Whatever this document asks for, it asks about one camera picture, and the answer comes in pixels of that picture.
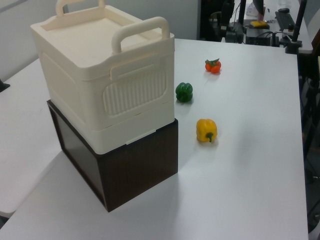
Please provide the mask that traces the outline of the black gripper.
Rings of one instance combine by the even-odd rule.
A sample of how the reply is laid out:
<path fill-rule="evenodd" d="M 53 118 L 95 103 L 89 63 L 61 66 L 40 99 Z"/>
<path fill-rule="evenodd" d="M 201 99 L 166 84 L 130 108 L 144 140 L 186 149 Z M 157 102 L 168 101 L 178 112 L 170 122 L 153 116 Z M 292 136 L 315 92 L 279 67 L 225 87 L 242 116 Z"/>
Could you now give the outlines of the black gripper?
<path fill-rule="evenodd" d="M 227 30 L 227 19 L 230 19 L 234 11 L 234 0 L 225 0 L 221 9 L 220 30 Z M 234 29 L 234 21 L 230 19 L 228 30 Z"/>

